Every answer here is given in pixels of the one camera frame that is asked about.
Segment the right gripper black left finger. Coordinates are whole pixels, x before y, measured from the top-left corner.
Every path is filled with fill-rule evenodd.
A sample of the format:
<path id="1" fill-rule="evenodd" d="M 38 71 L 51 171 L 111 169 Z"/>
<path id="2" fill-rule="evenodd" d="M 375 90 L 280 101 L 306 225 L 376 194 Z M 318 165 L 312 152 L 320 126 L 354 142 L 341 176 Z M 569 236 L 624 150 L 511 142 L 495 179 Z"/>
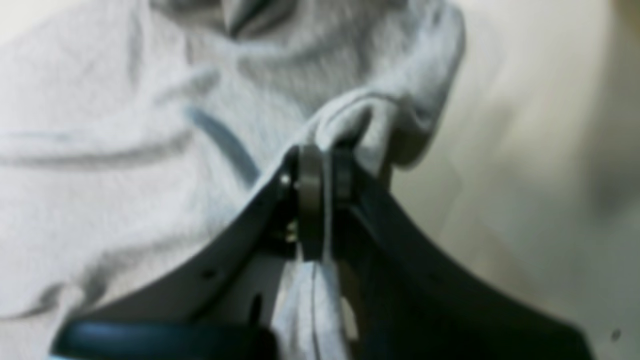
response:
<path id="1" fill-rule="evenodd" d="M 281 276 L 323 256 L 323 157 L 299 145 L 206 248 L 150 285 L 69 320 L 55 360 L 278 360 Z"/>

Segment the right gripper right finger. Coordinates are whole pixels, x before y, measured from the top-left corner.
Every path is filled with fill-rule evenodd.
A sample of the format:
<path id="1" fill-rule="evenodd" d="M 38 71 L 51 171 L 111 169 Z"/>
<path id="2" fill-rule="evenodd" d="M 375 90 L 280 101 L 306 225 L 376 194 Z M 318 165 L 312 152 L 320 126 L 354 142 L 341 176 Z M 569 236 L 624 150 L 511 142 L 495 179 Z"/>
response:
<path id="1" fill-rule="evenodd" d="M 582 333 L 473 276 L 349 150 L 330 153 L 332 255 L 359 284 L 363 360 L 591 360 Z"/>

